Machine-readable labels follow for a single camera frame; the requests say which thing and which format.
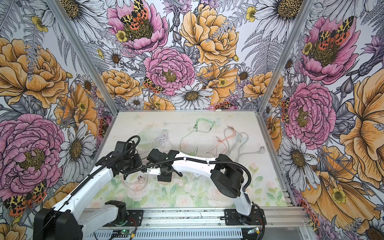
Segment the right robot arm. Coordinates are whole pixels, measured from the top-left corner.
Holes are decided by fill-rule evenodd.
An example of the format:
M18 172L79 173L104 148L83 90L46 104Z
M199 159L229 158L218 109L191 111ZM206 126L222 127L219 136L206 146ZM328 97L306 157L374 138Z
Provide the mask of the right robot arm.
M231 198L234 210L224 210L227 226L265 226L267 224L264 210L251 202L246 188L251 184L250 171L243 165L220 154L216 158L194 157L171 150L167 154L153 149L147 156L149 161L143 173L157 175L159 182L170 182L172 174L180 177L183 173L209 178L216 189Z

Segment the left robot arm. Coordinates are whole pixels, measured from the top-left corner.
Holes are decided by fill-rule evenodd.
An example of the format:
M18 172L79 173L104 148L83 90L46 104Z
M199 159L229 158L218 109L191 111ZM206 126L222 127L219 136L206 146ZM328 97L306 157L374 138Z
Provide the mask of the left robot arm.
M107 224L125 224L129 218L126 204L109 201L92 213L84 210L96 194L116 175L140 163L136 147L139 136L117 142L115 150L102 157L88 176L50 209L40 210L34 219L35 240L83 240Z

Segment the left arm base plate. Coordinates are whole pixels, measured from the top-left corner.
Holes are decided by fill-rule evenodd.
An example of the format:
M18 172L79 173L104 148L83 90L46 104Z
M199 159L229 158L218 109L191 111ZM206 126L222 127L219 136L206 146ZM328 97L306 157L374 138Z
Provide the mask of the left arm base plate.
M127 210L126 216L115 220L104 227L140 227L143 221L144 210Z

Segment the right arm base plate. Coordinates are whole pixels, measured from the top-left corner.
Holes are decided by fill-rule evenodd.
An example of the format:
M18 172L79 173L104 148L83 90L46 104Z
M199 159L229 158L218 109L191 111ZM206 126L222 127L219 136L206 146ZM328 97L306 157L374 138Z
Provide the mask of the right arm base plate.
M225 209L221 220L224 220L227 226L262 226L267 224L264 210L255 206L252 207L248 216L239 214L235 209Z

